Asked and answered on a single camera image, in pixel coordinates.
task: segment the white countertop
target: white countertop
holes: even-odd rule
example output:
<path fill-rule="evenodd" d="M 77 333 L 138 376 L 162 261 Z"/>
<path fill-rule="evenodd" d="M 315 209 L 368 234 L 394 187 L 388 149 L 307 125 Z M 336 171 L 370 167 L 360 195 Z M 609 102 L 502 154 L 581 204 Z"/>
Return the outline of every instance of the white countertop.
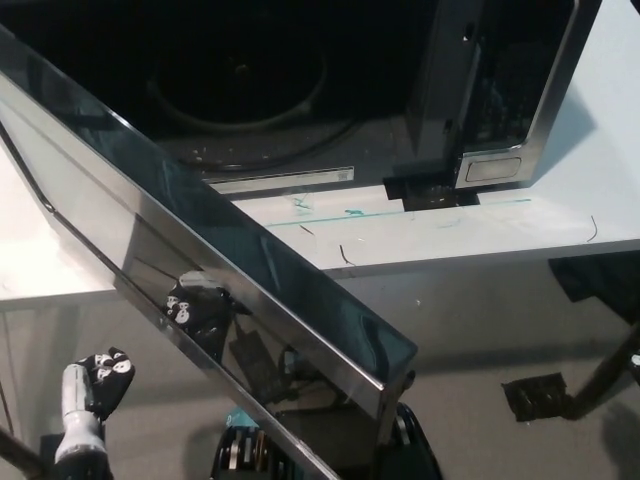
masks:
<path fill-rule="evenodd" d="M 478 206 L 415 213 L 388 201 L 382 187 L 237 205 L 324 270 L 640 246 L 639 52 L 640 16 L 628 0 L 603 0 L 531 188 L 483 194 Z M 60 246 L 2 150 L 0 197 L 0 300 L 112 288 Z"/>

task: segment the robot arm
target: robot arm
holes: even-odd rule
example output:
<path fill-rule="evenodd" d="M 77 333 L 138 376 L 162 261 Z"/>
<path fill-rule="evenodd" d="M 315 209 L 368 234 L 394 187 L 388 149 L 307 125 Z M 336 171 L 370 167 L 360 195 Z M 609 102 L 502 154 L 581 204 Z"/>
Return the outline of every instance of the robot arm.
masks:
<path fill-rule="evenodd" d="M 104 422 L 133 381 L 135 367 L 116 348 L 73 363 L 62 375 L 64 437 L 58 446 L 53 480 L 112 480 Z"/>

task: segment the black cord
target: black cord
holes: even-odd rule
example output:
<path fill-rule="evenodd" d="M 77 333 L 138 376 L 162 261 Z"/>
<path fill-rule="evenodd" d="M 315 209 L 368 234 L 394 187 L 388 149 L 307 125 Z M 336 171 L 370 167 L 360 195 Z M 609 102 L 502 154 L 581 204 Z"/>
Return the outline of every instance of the black cord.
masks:
<path fill-rule="evenodd" d="M 7 419 L 7 427 L 9 428 L 9 433 L 11 433 L 12 436 L 15 436 L 16 431 L 13 428 L 13 420 L 11 420 L 11 412 L 9 412 L 9 402 L 7 402 L 7 397 L 4 393 L 2 381 L 0 381 L 0 401 L 2 401 L 2 409 L 4 410 L 4 416 Z"/>
<path fill-rule="evenodd" d="M 3 313 L 2 314 L 2 323 L 4 324 L 4 334 L 7 341 L 7 345 L 9 345 L 9 327 L 7 326 L 7 317 Z M 9 355 L 9 363 L 13 363 L 11 361 L 11 349 L 7 348 L 7 355 Z M 13 420 L 11 419 L 11 412 L 9 411 L 9 402 L 7 401 L 7 396 L 4 391 L 4 387 L 2 385 L 2 381 L 0 381 L 0 401 L 2 402 L 2 409 L 4 410 L 4 416 L 7 419 L 7 427 L 9 428 L 9 433 L 15 436 L 16 432 L 13 426 Z"/>

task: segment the metal stand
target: metal stand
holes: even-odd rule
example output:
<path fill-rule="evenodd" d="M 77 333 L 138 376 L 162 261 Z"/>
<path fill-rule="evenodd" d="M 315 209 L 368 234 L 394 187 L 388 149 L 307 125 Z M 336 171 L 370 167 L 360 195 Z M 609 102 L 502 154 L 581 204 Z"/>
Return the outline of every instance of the metal stand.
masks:
<path fill-rule="evenodd" d="M 27 480 L 47 478 L 49 469 L 42 459 L 2 427 L 0 427 L 0 458 L 20 470 Z"/>
<path fill-rule="evenodd" d="M 573 396 L 562 417 L 579 420 L 600 405 L 602 397 L 627 370 L 631 357 L 640 349 L 640 322 L 631 327 L 629 336 L 608 358 L 602 361 L 591 378 Z"/>

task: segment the tripod leg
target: tripod leg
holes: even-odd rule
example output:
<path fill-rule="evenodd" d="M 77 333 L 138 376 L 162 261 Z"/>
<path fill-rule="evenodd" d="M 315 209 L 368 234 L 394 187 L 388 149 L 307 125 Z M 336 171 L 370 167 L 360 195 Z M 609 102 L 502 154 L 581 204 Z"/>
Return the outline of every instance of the tripod leg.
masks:
<path fill-rule="evenodd" d="M 563 412 L 567 420 L 579 420 L 595 409 L 603 395 L 618 381 L 629 365 L 631 357 L 640 348 L 640 322 L 632 327 L 625 341 L 602 361 Z"/>

